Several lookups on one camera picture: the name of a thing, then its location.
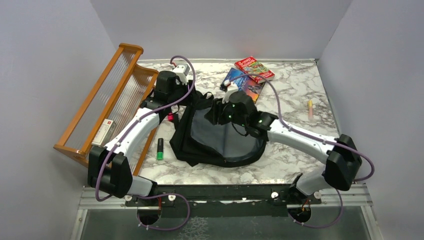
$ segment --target book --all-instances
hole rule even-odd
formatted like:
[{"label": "book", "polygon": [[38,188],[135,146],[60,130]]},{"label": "book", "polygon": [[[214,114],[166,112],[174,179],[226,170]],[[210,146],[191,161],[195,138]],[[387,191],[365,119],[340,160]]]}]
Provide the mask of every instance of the book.
[{"label": "book", "polygon": [[[258,62],[252,56],[240,60],[234,63],[234,65],[245,74],[258,74],[267,80],[272,80],[275,76],[272,71],[270,71],[266,66],[262,65],[262,63]],[[258,84],[265,82],[265,80],[258,76],[250,76],[250,78],[252,78]]]},{"label": "book", "polygon": [[[232,67],[229,70],[226,77],[224,78],[224,80],[222,81],[220,89],[224,90],[223,86],[224,86],[225,80],[230,80],[243,74],[245,73]],[[265,82],[256,83],[249,76],[239,77],[236,80],[234,80],[233,83],[237,85],[239,91],[244,91],[248,96],[250,96],[254,103],[256,103],[256,101],[258,100],[258,97],[261,94],[262,88],[264,87],[264,84],[265,84]]]}]

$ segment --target yellow marker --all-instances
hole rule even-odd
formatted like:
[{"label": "yellow marker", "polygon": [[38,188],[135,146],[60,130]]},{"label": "yellow marker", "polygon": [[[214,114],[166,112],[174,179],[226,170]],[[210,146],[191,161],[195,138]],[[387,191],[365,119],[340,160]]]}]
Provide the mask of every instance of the yellow marker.
[{"label": "yellow marker", "polygon": [[309,113],[308,113],[307,117],[309,118],[309,120],[313,120],[314,119],[314,110],[313,110],[312,100],[307,101],[307,106],[309,108]]}]

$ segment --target marble surface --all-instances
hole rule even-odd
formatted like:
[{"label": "marble surface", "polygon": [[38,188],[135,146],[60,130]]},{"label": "marble surface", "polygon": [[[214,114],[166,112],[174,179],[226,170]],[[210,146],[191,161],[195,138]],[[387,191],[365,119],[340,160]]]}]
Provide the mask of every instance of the marble surface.
[{"label": "marble surface", "polygon": [[[289,123],[319,133],[337,137],[336,124],[331,112],[323,84],[314,62],[263,62],[275,73],[272,81],[278,91],[281,112]],[[165,63],[142,63],[147,68],[171,70]],[[202,93],[212,92],[220,98],[224,95],[219,86],[233,67],[231,62],[193,63],[196,71],[196,89]],[[308,100],[313,102],[313,119],[308,119]],[[256,103],[258,110],[277,114],[276,97],[268,85],[262,90]],[[253,164],[224,168],[207,164],[194,167],[177,160],[169,140],[174,126],[164,120],[152,141],[140,176],[159,184],[268,184],[291,183],[299,173],[307,173],[321,166],[315,158],[280,143],[268,142],[262,157]],[[164,160],[156,160],[158,138],[164,139]],[[143,147],[132,156],[134,166]]]}]

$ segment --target green marker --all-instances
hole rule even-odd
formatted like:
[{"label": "green marker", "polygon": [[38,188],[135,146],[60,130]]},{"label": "green marker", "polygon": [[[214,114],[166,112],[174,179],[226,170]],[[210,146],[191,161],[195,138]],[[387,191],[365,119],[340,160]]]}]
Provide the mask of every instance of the green marker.
[{"label": "green marker", "polygon": [[164,139],[159,138],[157,140],[157,154],[156,154],[157,160],[163,160],[164,159]]}]

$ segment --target white wall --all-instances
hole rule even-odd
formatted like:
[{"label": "white wall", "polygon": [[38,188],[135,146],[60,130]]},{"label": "white wall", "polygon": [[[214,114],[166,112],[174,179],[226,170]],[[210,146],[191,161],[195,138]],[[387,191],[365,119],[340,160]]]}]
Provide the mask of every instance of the white wall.
[{"label": "white wall", "polygon": [[115,52],[89,0],[0,3],[0,239],[68,239],[87,170],[53,149]]},{"label": "white wall", "polygon": [[91,0],[144,59],[319,58],[352,0]]},{"label": "white wall", "polygon": [[386,240],[424,235],[423,10],[353,0],[318,62],[341,131],[375,162],[367,183]]}]

